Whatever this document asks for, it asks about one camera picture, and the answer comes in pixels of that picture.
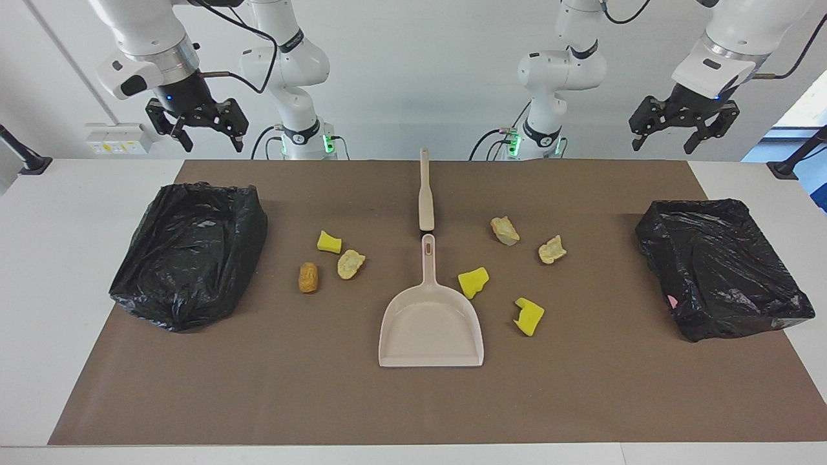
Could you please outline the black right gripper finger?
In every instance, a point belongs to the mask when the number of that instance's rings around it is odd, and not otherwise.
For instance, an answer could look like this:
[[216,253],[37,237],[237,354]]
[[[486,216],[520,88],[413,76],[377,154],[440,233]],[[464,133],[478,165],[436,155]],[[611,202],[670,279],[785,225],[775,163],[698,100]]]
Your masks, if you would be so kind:
[[171,123],[167,118],[166,109],[163,107],[160,100],[151,98],[145,106],[148,118],[153,124],[156,132],[161,136],[170,136],[181,145],[186,153],[189,153],[194,148],[194,143],[186,132],[186,119],[183,116],[176,117],[174,123]]
[[215,102],[210,108],[210,127],[227,136],[237,153],[242,153],[249,120],[235,98]]

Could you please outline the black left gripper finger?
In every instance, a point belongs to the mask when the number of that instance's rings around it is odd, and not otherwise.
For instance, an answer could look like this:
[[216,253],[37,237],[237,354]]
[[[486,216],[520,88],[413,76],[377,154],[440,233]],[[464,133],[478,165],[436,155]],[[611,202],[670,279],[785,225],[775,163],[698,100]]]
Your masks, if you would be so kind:
[[686,155],[694,153],[695,149],[702,142],[711,138],[723,138],[729,128],[740,114],[736,103],[725,103],[712,114],[700,114],[699,112],[685,111],[685,123],[692,123],[695,131],[684,143]]
[[659,100],[654,96],[646,96],[630,117],[630,130],[633,133],[632,149],[639,151],[649,135],[669,127],[670,118],[667,115],[670,98]]

